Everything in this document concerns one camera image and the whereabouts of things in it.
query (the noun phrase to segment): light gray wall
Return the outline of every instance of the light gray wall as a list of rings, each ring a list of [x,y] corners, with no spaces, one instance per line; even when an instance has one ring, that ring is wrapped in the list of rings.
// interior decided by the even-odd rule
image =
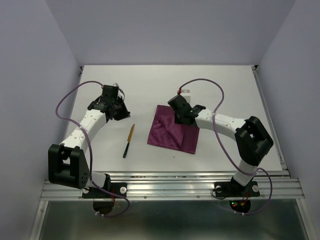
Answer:
[[[46,0],[82,65],[257,64],[294,0]]]
[[[0,238],[28,239],[79,65],[44,0],[0,3]],[[70,114],[72,99],[62,109]]]
[[[290,173],[320,233],[320,1],[297,0],[258,67]]]

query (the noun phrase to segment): glass panel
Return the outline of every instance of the glass panel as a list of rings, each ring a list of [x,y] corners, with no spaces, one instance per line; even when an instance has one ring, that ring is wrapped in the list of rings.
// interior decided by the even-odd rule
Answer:
[[[265,203],[252,202],[251,211]],[[116,202],[115,207],[125,202]],[[228,207],[228,201],[220,202]],[[41,240],[304,240],[297,202],[272,200],[262,212],[240,216],[217,201],[132,202],[122,216],[95,216],[90,201],[49,202]]]

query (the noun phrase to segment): maroon cloth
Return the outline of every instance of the maroon cloth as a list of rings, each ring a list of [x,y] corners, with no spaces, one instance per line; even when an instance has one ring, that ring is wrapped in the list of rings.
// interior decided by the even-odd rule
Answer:
[[[172,108],[158,105],[147,144],[195,154],[198,136],[198,127],[175,124]]]

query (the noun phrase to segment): crumpled cloth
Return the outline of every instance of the crumpled cloth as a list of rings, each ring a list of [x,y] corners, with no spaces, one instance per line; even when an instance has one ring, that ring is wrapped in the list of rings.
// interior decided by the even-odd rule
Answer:
[[[199,128],[175,124],[175,113],[169,106],[158,105],[147,144],[195,154]]]

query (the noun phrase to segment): white table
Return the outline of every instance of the white table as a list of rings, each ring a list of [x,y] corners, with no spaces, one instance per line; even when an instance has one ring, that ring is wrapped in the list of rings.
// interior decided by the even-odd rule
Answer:
[[[92,141],[93,170],[120,172],[229,172],[234,171],[215,134],[201,129],[195,154],[147,144],[157,105],[168,105],[180,85],[195,79],[207,78],[224,89],[225,99],[220,114],[235,118],[258,117],[271,134],[266,113],[251,66],[225,65],[86,65],[80,82],[99,81],[105,85],[118,83],[125,93],[125,104],[131,117],[109,121]],[[214,110],[221,99],[220,90],[204,81],[185,87],[191,91],[191,105],[204,105]],[[88,105],[101,94],[99,85],[86,84],[77,92],[71,118],[81,121]],[[132,124],[135,124],[126,158],[123,153]],[[75,126],[70,123],[69,135]],[[222,142],[238,164],[240,156],[236,142],[221,135]],[[89,162],[89,151],[86,152]],[[267,171],[281,171],[276,147],[262,160]]]

